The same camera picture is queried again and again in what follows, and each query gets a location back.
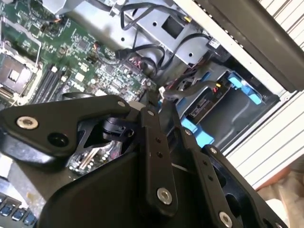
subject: green circuit board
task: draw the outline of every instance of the green circuit board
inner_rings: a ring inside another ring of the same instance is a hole
[[[54,18],[37,1],[32,1],[32,13],[38,17]],[[156,89],[155,83],[129,61],[115,66],[98,61],[94,49],[96,39],[71,19],[63,18],[45,25],[30,14],[27,0],[18,0],[9,5],[0,3],[0,14],[3,19],[2,41],[8,42],[20,55],[33,62],[38,56],[43,64],[43,72],[50,64],[65,72],[57,85],[58,88],[62,86],[61,93],[115,94],[130,101],[138,100],[145,90]],[[32,39],[6,21],[24,28]],[[112,50],[103,44],[99,47],[105,56],[114,57]]]

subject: black cable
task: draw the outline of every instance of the black cable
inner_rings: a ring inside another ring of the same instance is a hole
[[[189,78],[189,77],[194,76],[194,75],[197,73],[197,71],[198,71],[197,69],[194,69],[194,70],[192,70],[192,71],[189,71],[189,72],[184,73],[182,76],[180,76],[179,78],[177,78],[177,79],[169,86],[169,89],[170,89],[170,90],[176,90],[177,87],[179,86],[179,84],[180,84],[183,80],[185,80],[185,79],[187,79],[187,78]]]
[[[160,50],[162,52],[162,57],[161,59],[158,61],[158,63],[156,64],[152,59],[147,58],[147,57],[140,57],[141,60],[144,60],[144,62],[146,62],[148,65],[152,66],[154,69],[154,72],[158,72],[158,69],[161,67],[164,59],[165,59],[165,49],[163,49],[163,47],[156,45],[156,44],[145,44],[145,45],[141,45],[135,48],[125,48],[125,49],[121,49],[121,50],[117,50],[115,51],[115,56],[117,59],[120,60],[127,60],[130,59],[131,56],[133,54],[136,54],[137,51],[140,50],[145,50],[145,49],[156,49],[156,50]]]
[[[163,47],[159,46],[159,45],[156,45],[156,44],[145,44],[145,45],[141,45],[141,46],[138,46],[138,47],[135,47],[133,49],[131,49],[131,51],[133,53],[137,52],[137,51],[141,51],[141,50],[145,50],[145,49],[156,49],[156,50],[160,50],[162,52],[162,57],[161,59],[158,61],[157,63],[157,69],[159,69],[161,66],[162,66],[162,63],[165,59],[165,49],[163,49]]]
[[[141,8],[148,8],[144,13],[142,13],[138,18],[136,18],[135,20],[133,20],[132,22],[130,22],[129,24],[125,25],[124,24],[124,12],[128,11],[128,10],[138,10]],[[165,7],[163,5],[157,5],[154,3],[150,3],[150,2],[143,2],[143,3],[136,3],[136,4],[128,4],[128,5],[124,5],[121,8],[121,15],[120,15],[120,23],[121,23],[121,28],[122,30],[126,31],[129,30],[131,27],[133,27],[134,25],[136,25],[136,23],[141,20],[142,18],[146,17],[149,13],[151,13],[153,10],[159,10],[159,11],[163,11],[166,13],[169,13],[176,21],[178,21],[181,24],[185,24],[186,21],[183,20],[183,18],[185,17],[185,15],[177,10]]]
[[[150,78],[154,79],[158,72],[158,68],[157,68],[155,62],[148,57],[141,57],[140,60],[141,60],[141,62],[146,63],[153,68],[153,74],[150,76]]]
[[[54,18],[54,19],[43,19],[43,18],[40,18],[38,17],[37,15],[35,15],[33,13],[33,10],[32,10],[32,7],[31,7],[31,0],[28,0],[28,10],[29,10],[29,14],[31,16],[33,16],[36,20],[39,20],[41,22],[47,22],[47,23],[52,23],[52,22],[55,22],[57,20],[57,18]]]
[[[194,33],[194,34],[190,34],[188,36],[186,36],[181,42],[180,44],[177,46],[177,48],[173,51],[171,57],[169,58],[169,60],[162,66],[160,67],[159,69],[160,70],[166,70],[168,69],[168,67],[171,65],[173,59],[174,59],[174,56],[176,55],[177,51],[181,48],[181,46],[186,43],[187,41],[191,40],[191,39],[194,39],[194,38],[198,38],[198,37],[202,37],[202,38],[205,38],[205,39],[210,39],[209,36],[205,35],[205,34],[202,34],[202,33]]]
[[[132,46],[133,49],[136,46],[136,41],[137,41],[138,33],[139,33],[139,28],[136,28],[136,33],[135,33],[134,42],[133,42],[133,46]]]
[[[104,53],[100,52],[99,49],[100,49],[100,45],[98,42],[94,43],[94,49],[96,51],[96,54],[97,54],[97,58],[98,60],[103,63],[103,64],[106,64],[106,65],[111,65],[111,66],[116,66],[116,65],[119,65],[121,64],[121,62],[125,61],[127,57],[123,58],[123,59],[119,59],[119,58],[116,58],[116,59],[108,59],[107,57],[105,57]]]
[[[112,6],[107,6],[104,3],[98,1],[98,0],[86,0],[88,3],[90,3],[91,5],[95,6],[96,8],[106,11],[106,12],[110,12],[112,9]]]
[[[197,82],[193,86],[189,87],[186,90],[166,90],[163,93],[163,96],[165,99],[181,99],[184,97],[192,96],[196,94],[199,90],[203,89],[204,87],[209,87],[211,89],[215,88],[217,86],[216,82],[213,81],[204,81],[204,82]]]

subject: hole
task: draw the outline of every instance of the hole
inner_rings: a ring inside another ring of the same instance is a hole
[[[265,225],[266,225],[267,228],[273,228],[273,226],[271,225],[271,223],[266,218],[263,219],[263,222],[265,223]]]
[[[231,194],[226,196],[226,200],[234,217],[239,217],[241,215],[241,207],[238,200]]]
[[[162,158],[162,152],[157,152],[156,155],[157,157]]]
[[[161,194],[163,196],[164,199],[168,200],[169,199],[169,195],[166,192],[162,192]]]
[[[126,136],[126,137],[132,137],[133,135],[134,135],[134,131],[133,130],[127,130],[125,133],[124,133],[124,135]]]
[[[169,16],[161,26],[170,36],[176,39],[183,31],[184,27],[179,24],[173,17]]]
[[[68,137],[62,133],[51,133],[48,135],[47,140],[55,147],[65,147],[68,145]]]
[[[224,216],[223,219],[224,219],[225,222],[227,222],[227,223],[229,222],[229,219],[228,219],[227,216]]]

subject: chip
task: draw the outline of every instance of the chip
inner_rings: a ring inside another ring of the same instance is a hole
[[[111,65],[107,65],[106,68],[105,68],[105,70],[106,70],[108,73],[112,73],[113,70],[114,70],[114,67],[111,66]]]
[[[84,41],[83,39],[78,43],[78,46],[80,49],[82,50],[86,50],[88,43],[86,41]]]
[[[14,93],[21,94],[31,79],[32,72],[14,58],[0,54],[0,84]]]

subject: keyboard key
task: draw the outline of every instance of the keyboard key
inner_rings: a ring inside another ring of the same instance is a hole
[[[0,210],[0,215],[2,216],[8,216],[13,211],[14,206],[5,204],[4,207]]]
[[[36,221],[35,216],[32,213],[29,213],[26,218],[23,220],[24,225],[26,226],[31,226],[34,224],[34,222]]]
[[[24,216],[25,212],[26,211],[24,209],[16,210],[15,213],[13,214],[13,216],[12,216],[12,219],[14,221],[20,221],[22,219],[22,217]]]

